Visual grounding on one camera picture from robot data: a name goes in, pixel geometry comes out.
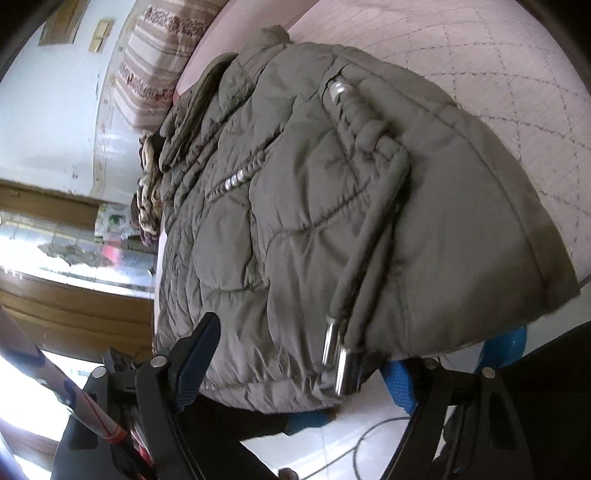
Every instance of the light switch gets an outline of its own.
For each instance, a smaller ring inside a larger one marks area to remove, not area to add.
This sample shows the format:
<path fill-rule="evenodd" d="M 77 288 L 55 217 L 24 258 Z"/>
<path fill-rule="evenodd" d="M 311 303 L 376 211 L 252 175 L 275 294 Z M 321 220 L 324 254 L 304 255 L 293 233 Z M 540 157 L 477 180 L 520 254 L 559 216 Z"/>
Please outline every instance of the light switch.
<path fill-rule="evenodd" d="M 99 21 L 98 25 L 96 26 L 95 34 L 93 35 L 92 41 L 90 42 L 90 47 L 88 49 L 89 52 L 100 53 L 102 51 L 103 44 L 111 33 L 114 23 L 115 21 L 110 18 L 104 18 Z"/>

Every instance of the gray puffer jacket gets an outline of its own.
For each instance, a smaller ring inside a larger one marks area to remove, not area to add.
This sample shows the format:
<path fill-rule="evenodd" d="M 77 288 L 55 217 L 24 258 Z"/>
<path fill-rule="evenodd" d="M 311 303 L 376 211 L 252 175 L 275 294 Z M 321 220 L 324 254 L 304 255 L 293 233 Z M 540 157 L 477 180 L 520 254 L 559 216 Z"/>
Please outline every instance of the gray puffer jacket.
<path fill-rule="evenodd" d="M 453 351 L 578 292 L 556 228 L 489 128 L 357 49 L 263 30 L 208 67 L 161 134 L 155 342 L 171 348 L 216 312 L 202 393 L 228 406 L 341 402 L 322 361 L 327 318 L 368 374 L 371 359 Z"/>

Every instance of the stitched grid pattern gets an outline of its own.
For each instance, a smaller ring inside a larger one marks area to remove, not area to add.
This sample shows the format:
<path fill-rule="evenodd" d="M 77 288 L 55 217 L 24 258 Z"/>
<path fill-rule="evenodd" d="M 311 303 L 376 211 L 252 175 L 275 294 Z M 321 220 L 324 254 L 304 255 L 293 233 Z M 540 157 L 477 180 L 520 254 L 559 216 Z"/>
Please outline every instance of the stitched grid pattern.
<path fill-rule="evenodd" d="M 518 159 L 578 278 L 591 274 L 591 98 L 515 0 L 320 0 L 290 36 L 355 46 L 438 84 Z"/>

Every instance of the white floor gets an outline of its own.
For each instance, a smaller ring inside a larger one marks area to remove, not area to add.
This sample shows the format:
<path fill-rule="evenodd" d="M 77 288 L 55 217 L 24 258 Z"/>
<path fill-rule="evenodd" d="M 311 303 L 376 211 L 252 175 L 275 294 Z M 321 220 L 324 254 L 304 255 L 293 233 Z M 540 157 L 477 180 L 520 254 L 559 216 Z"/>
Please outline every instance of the white floor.
<path fill-rule="evenodd" d="M 553 315 L 530 325 L 525 353 L 540 347 L 570 329 L 591 320 L 591 284 L 582 295 Z M 475 345 L 441 358 L 446 368 L 473 371 L 482 345 Z M 376 372 L 361 392 L 342 407 L 337 419 L 321 429 L 307 429 L 293 437 L 280 434 L 245 442 L 275 473 L 290 467 L 301 480 L 355 447 L 358 439 L 380 421 L 407 416 L 390 398 L 384 380 Z M 392 458 L 407 421 L 395 421 L 377 427 L 358 450 L 359 473 L 363 480 L 378 480 Z M 352 455 L 348 454 L 310 480 L 355 480 Z"/>

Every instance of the black wire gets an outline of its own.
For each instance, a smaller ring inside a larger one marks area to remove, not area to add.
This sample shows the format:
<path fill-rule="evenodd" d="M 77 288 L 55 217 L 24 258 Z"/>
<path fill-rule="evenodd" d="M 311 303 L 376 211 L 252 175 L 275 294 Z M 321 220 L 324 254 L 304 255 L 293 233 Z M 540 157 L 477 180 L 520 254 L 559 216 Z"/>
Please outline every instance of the black wire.
<path fill-rule="evenodd" d="M 307 477 L 304 477 L 302 480 L 308 480 L 309 478 L 315 476 L 317 473 L 320 473 L 321 471 L 326 470 L 328 467 L 330 467 L 331 465 L 334 465 L 336 462 L 338 462 L 342 458 L 346 457 L 351 452 L 353 452 L 353 470 L 355 471 L 355 477 L 357 480 L 362 480 L 362 478 L 359 474 L 359 468 L 357 467 L 357 453 L 359 452 L 359 447 L 361 445 L 361 442 L 363 442 L 367 438 L 367 435 L 369 435 L 371 432 L 373 432 L 376 428 L 381 427 L 382 425 L 385 425 L 387 423 L 392 423 L 393 421 L 400 421 L 400 420 L 410 420 L 410 417 L 394 417 L 394 418 L 382 420 L 382 421 L 376 423 L 371 428 L 368 428 L 363 433 L 363 435 L 361 437 L 359 437 L 359 440 L 357 440 L 357 443 L 355 444 L 355 446 L 353 448 L 347 450 L 345 453 L 338 456 L 337 458 L 335 458 L 331 462 L 327 463 L 326 465 L 324 465 L 324 467 L 319 468 L 317 471 L 311 473 Z"/>

